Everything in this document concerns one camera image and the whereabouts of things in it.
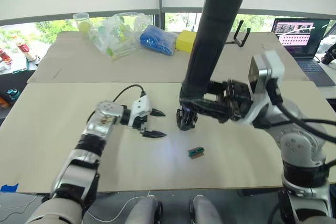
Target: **white cable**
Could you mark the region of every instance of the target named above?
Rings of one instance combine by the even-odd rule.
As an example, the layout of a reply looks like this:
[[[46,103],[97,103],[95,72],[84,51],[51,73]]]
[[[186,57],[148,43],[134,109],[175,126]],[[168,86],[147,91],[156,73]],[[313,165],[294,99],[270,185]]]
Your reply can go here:
[[[37,196],[35,196],[34,199],[32,199],[31,202],[29,202],[29,203],[25,206],[25,208],[23,209],[22,212],[11,212],[9,215],[7,215],[7,217],[6,217],[5,219],[0,220],[0,222],[4,222],[5,220],[7,220],[7,219],[8,219],[11,215],[13,215],[13,214],[20,214],[20,215],[23,214],[23,213],[26,211],[27,207],[28,207],[31,203],[33,203],[33,201],[34,201],[36,198],[37,198]]]
[[[127,205],[130,201],[132,201],[132,200],[134,200],[134,199],[138,199],[138,198],[148,198],[149,196],[154,196],[154,195],[149,195],[149,193],[150,193],[150,191],[148,191],[147,196],[137,196],[137,197],[134,197],[134,198],[129,199],[129,200],[124,204],[124,206],[121,208],[121,210],[120,210],[120,212],[117,214],[117,216],[115,216],[112,220],[101,220],[101,219],[98,219],[96,216],[94,216],[94,215],[93,215],[92,213],[90,213],[89,211],[87,211],[87,213],[88,213],[93,219],[95,219],[95,220],[97,220],[97,221],[99,221],[99,222],[110,223],[110,222],[115,221],[115,220],[120,216],[120,214],[122,213],[122,211],[124,210],[124,208],[126,207],[126,205]]]

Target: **plastic bottle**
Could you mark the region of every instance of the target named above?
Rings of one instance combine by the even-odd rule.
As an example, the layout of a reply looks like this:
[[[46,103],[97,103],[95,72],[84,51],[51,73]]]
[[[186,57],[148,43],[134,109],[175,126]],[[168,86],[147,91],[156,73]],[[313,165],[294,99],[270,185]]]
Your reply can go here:
[[[24,53],[24,55],[26,56],[28,61],[33,61],[36,60],[36,56],[32,55],[29,51],[29,47],[28,45],[23,41],[23,39],[21,39],[18,36],[13,36],[12,37],[14,43],[16,44],[16,46],[21,50],[21,52]]]
[[[0,97],[0,108],[8,108],[8,107],[9,107],[9,103],[5,99]]]
[[[12,63],[12,59],[10,58],[10,56],[6,54],[6,52],[1,48],[0,48],[0,57],[8,65]]]
[[[7,91],[7,94],[12,101],[16,101],[20,96],[20,91],[18,91],[17,89],[9,89]]]

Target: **blue tape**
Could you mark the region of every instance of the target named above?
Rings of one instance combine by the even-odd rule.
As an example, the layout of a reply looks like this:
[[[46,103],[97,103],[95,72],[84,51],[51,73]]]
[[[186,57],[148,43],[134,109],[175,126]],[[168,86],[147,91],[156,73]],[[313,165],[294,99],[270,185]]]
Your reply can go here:
[[[3,185],[0,191],[3,193],[15,193],[18,186],[19,186],[19,183],[17,183],[15,186]]]

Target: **laptop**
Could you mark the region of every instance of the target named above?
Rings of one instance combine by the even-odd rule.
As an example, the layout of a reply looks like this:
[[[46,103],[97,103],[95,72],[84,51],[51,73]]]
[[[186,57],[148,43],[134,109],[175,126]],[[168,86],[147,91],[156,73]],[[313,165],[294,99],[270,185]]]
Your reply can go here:
[[[314,60],[328,23],[328,19],[318,18],[276,18],[272,27],[280,43],[308,78],[320,87],[335,85]]]

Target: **blue plastic bag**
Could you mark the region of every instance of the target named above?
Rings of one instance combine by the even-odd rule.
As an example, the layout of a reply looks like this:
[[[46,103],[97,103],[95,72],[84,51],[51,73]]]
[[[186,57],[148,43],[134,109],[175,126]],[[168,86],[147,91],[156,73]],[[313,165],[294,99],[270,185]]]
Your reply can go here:
[[[173,55],[177,35],[148,25],[140,36],[140,44],[165,55]]]

